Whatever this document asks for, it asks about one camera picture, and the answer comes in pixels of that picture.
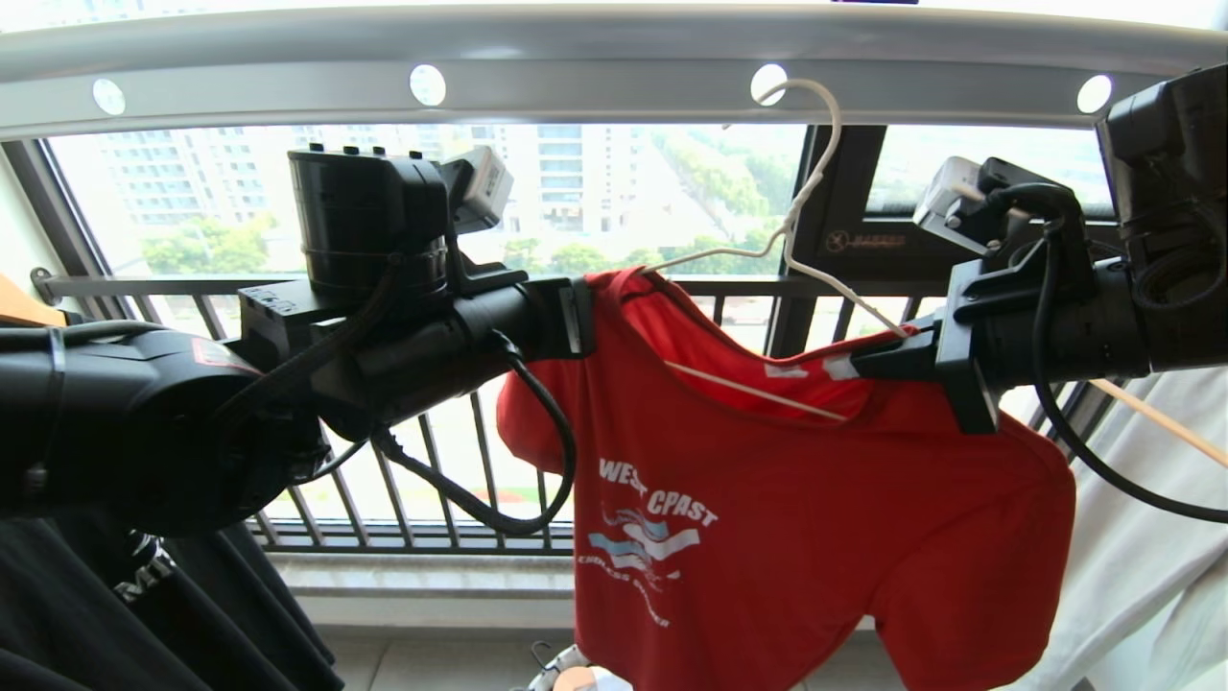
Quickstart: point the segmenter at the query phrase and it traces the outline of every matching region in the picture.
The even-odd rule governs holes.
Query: white clothes hanger
[[[866,299],[862,298],[861,295],[857,295],[851,287],[849,287],[847,285],[845,285],[844,282],[841,282],[836,276],[834,276],[834,275],[831,275],[831,274],[829,274],[826,271],[820,271],[820,270],[818,270],[815,268],[812,268],[812,266],[808,266],[806,264],[801,264],[801,263],[793,260],[793,238],[795,238],[795,234],[796,234],[796,227],[795,226],[797,223],[797,217],[798,217],[798,215],[801,215],[802,206],[806,205],[806,200],[809,199],[810,194],[814,191],[814,188],[818,187],[819,182],[823,180],[823,171],[824,171],[824,168],[826,168],[828,162],[831,161],[831,156],[835,155],[836,146],[840,144],[840,130],[842,128],[842,119],[841,119],[841,115],[840,115],[840,104],[836,103],[835,96],[833,96],[831,92],[828,91],[828,88],[825,86],[823,86],[822,83],[819,83],[819,82],[817,82],[814,80],[809,80],[809,79],[787,79],[787,80],[777,83],[776,86],[771,87],[765,93],[760,95],[756,98],[756,101],[759,101],[760,103],[763,103],[764,101],[766,101],[769,97],[771,97],[776,92],[782,91],[785,88],[790,88],[790,87],[806,88],[808,91],[813,91],[820,98],[823,98],[823,101],[828,106],[828,109],[831,110],[831,139],[828,141],[826,149],[823,150],[823,155],[819,156],[818,162],[814,164],[814,169],[812,169],[809,177],[806,178],[806,183],[802,184],[802,188],[797,190],[797,195],[793,196],[793,203],[790,204],[788,211],[785,214],[785,218],[781,221],[780,227],[777,227],[776,231],[771,233],[771,237],[768,238],[768,245],[764,247],[763,249],[758,250],[758,252],[754,250],[754,249],[742,249],[742,248],[738,248],[738,247],[717,247],[715,249],[705,249],[702,252],[695,252],[693,254],[686,254],[684,257],[678,257],[677,259],[670,259],[668,261],[662,261],[659,264],[655,264],[655,265],[651,265],[651,266],[645,266],[643,270],[646,270],[646,271],[658,271],[658,270],[668,268],[668,266],[673,266],[673,265],[677,265],[677,264],[690,261],[693,259],[699,259],[701,257],[710,257],[712,254],[737,254],[739,257],[765,257],[765,255],[768,255],[769,252],[771,252],[772,245],[776,243],[776,238],[780,237],[780,236],[783,236],[785,237],[785,252],[783,253],[785,253],[785,265],[786,266],[788,266],[791,269],[795,269],[798,272],[802,272],[802,274],[809,275],[812,277],[815,277],[818,280],[822,280],[823,282],[826,282],[828,285],[830,285],[831,287],[834,287],[837,292],[840,292],[845,297],[852,299],[853,303],[856,303],[857,306],[860,306],[863,309],[868,311],[871,314],[874,315],[874,318],[877,318],[878,320],[883,322],[888,328],[892,329],[893,333],[895,333],[896,335],[899,335],[901,338],[906,338],[907,336],[907,331],[906,330],[904,330],[903,328],[900,328],[892,319],[889,319],[885,315],[883,315],[878,309],[876,309],[873,306],[871,306],[868,302],[866,302]],[[808,414],[813,414],[813,415],[817,415],[817,416],[822,416],[822,417],[825,417],[825,419],[836,420],[836,421],[841,421],[841,422],[849,420],[845,416],[841,416],[839,414],[833,414],[830,411],[824,411],[822,409],[815,409],[814,406],[807,406],[806,404],[798,404],[797,401],[791,401],[788,399],[783,399],[781,396],[776,396],[775,394],[769,394],[766,392],[760,392],[760,390],[754,389],[752,387],[747,387],[744,384],[738,384],[737,382],[731,382],[728,379],[723,379],[723,378],[720,378],[720,377],[716,377],[716,376],[712,376],[712,374],[707,374],[706,372],[700,372],[700,371],[696,371],[696,369],[693,369],[693,368],[688,368],[685,366],[679,366],[678,363],[670,363],[668,361],[664,361],[664,363],[666,363],[666,366],[668,366],[668,367],[670,367],[670,368],[673,368],[673,369],[675,369],[678,372],[685,373],[685,374],[688,374],[690,377],[694,377],[694,378],[698,378],[698,379],[702,379],[702,380],[706,380],[706,382],[711,382],[713,384],[720,384],[722,387],[728,387],[729,389],[733,389],[733,390],[737,390],[737,392],[742,392],[743,394],[749,394],[752,396],[758,396],[760,399],[765,399],[768,401],[772,401],[772,403],[780,404],[782,406],[788,406],[791,409],[796,409],[796,410],[799,410],[799,411],[804,411],[804,412],[808,412]]]

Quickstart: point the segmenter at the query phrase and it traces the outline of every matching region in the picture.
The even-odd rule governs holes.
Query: red t-shirt
[[[636,691],[783,691],[871,615],[914,691],[984,691],[1035,664],[1074,513],[1052,444],[1009,417],[998,434],[960,434],[937,384],[829,374],[890,333],[771,361],[655,274],[588,281],[597,352],[532,369],[578,443],[576,639],[589,659]],[[560,473],[554,426],[516,378],[499,432]]]

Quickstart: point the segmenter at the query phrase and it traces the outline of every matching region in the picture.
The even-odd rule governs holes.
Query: floor
[[[346,691],[508,691],[538,671],[530,647],[545,639],[554,650],[569,646],[566,631],[398,632],[322,631],[336,655]],[[549,652],[544,658],[553,657]],[[792,691],[903,691],[873,632],[857,632]]]

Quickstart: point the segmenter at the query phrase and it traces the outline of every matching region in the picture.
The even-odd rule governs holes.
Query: light
[[[419,103],[433,108],[443,102],[448,85],[438,68],[424,64],[409,72],[409,92]]]
[[[93,102],[108,115],[122,115],[128,109],[124,90],[109,79],[93,80]]]
[[[1098,74],[1083,82],[1076,103],[1079,112],[1092,114],[1103,108],[1110,96],[1113,96],[1113,80],[1109,75]]]
[[[788,74],[785,72],[785,68],[777,65],[776,63],[768,63],[766,65],[755,70],[755,75],[750,77],[750,97],[755,99],[760,106],[775,106],[785,97],[785,91],[777,91],[768,98],[760,99],[759,97],[764,93],[771,91],[771,87],[788,79]]]

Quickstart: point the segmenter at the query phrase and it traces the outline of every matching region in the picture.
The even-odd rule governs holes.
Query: shirt sleeve
[[[577,410],[573,404],[581,400],[578,396],[581,365],[576,361],[542,361],[530,365],[529,372],[554,396],[578,439]],[[542,471],[562,474],[562,444],[559,442],[559,431],[542,403],[515,373],[503,380],[495,420],[499,436],[512,455]]]
[[[871,605],[910,691],[984,691],[1032,669],[1057,611],[1074,519],[1068,474],[948,524]]]

